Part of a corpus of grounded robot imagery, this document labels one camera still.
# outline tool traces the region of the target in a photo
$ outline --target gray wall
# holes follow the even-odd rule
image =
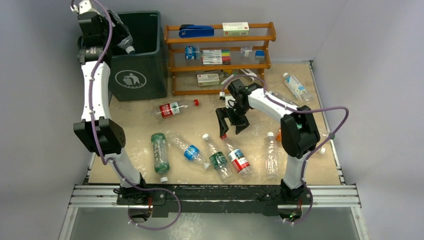
[[[90,155],[72,124],[84,86],[68,1],[0,2],[0,239],[59,237]]]
[[[335,142],[371,239],[423,239],[424,1],[350,0],[315,59]],[[329,113],[332,129],[342,113]]]
[[[156,10],[163,25],[274,22],[272,60],[313,59],[347,0],[102,0],[117,12]]]

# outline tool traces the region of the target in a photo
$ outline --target beige table surface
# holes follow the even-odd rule
[[[271,69],[265,70],[265,80],[268,85],[268,90],[280,92],[294,100],[290,90],[282,81],[282,75],[285,72],[295,75],[305,88],[314,94],[314,101],[309,103],[308,106],[310,106],[311,109],[318,109],[320,104],[308,64],[273,64]],[[184,90],[189,90],[198,88],[197,80],[193,75],[193,73],[180,73],[180,77],[177,79],[177,89],[180,90],[184,88]],[[251,82],[251,80],[243,79],[243,82],[247,84]],[[125,149],[128,152],[129,158],[147,183],[160,182],[159,176],[154,171],[153,149],[150,141],[151,135],[154,133],[164,133],[167,137],[172,132],[178,132],[189,142],[197,146],[205,155],[208,155],[206,153],[207,149],[201,136],[208,133],[211,138],[218,143],[221,150],[224,151],[224,144],[219,138],[220,130],[215,114],[216,108],[221,108],[225,105],[224,101],[219,100],[218,94],[172,96],[171,89],[172,86],[169,81],[168,97],[166,98],[119,102],[113,97],[110,102],[112,120],[118,123],[125,131]],[[198,99],[200,105],[195,109],[166,119],[158,120],[149,114],[154,107],[183,99]],[[268,180],[265,177],[265,137],[267,136],[267,132],[277,132],[279,123],[255,109],[249,110],[246,117],[250,122],[248,128],[240,134],[235,135],[235,127],[228,124],[229,131],[227,135],[238,144],[238,147],[242,150],[256,174],[248,180],[243,180],[240,176],[237,176],[237,173],[232,169],[235,177],[229,184],[279,185],[280,180]],[[325,130],[326,127],[323,115],[321,113],[314,113],[314,117],[318,128]],[[306,170],[306,181],[309,185],[340,185],[341,183],[336,170],[336,163],[331,145],[327,143],[324,147],[326,148],[325,154],[314,154],[310,158]],[[281,146],[281,143],[279,143],[278,154],[280,158],[279,170],[281,178],[283,178],[286,171],[287,154]],[[167,147],[167,156],[170,162],[168,183],[221,183],[215,170],[212,168],[210,168],[211,170],[209,171],[203,170],[203,168],[186,160],[183,154],[173,146]],[[119,183],[119,180],[111,166],[104,166],[96,156],[88,182]]]

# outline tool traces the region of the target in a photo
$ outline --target trash can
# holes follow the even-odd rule
[[[158,11],[119,13],[132,35],[135,54],[112,49],[109,90],[118,101],[159,99],[167,96],[168,70],[161,14]]]

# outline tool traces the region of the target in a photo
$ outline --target white box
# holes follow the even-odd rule
[[[248,36],[249,24],[247,22],[224,22],[222,31],[224,37]]]
[[[211,86],[220,84],[220,76],[217,73],[198,74],[197,84],[199,86]]]

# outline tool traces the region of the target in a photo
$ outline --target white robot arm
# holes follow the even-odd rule
[[[100,153],[93,136],[91,101],[95,131],[100,148],[104,153],[105,162],[103,163],[109,163],[112,166],[123,188],[130,188],[132,186],[120,176],[125,176],[133,185],[142,184],[143,179],[139,171],[132,165],[124,148],[126,142],[123,129],[112,121],[109,112],[108,82],[111,73],[111,51],[106,53],[95,69],[109,33],[108,21],[91,5],[89,0],[81,1],[77,9],[78,22],[82,30],[82,37],[79,40],[80,50],[78,58],[84,75],[84,108],[81,122],[74,123],[73,129],[87,149],[90,152],[97,153],[99,156]],[[118,46],[127,52],[133,51],[134,48],[128,45],[128,43],[132,42],[132,38],[127,27],[116,14],[111,11],[108,11],[108,14],[113,22],[111,46]],[[92,79],[91,75],[94,69],[95,73]]]
[[[228,131],[225,118],[228,118],[231,125],[236,127],[235,134],[238,134],[249,126],[249,121],[245,116],[249,109],[262,111],[281,124],[282,146],[288,154],[283,182],[290,190],[302,187],[306,169],[304,167],[305,158],[320,141],[320,134],[313,115],[311,113],[298,114],[275,104],[266,98],[264,89],[256,83],[245,86],[241,80],[237,79],[228,86],[228,90],[235,99],[235,103],[230,108],[224,107],[216,110],[220,136],[222,137]],[[268,97],[291,109],[297,109],[297,106],[270,94]],[[302,106],[299,110],[305,111],[310,108]]]

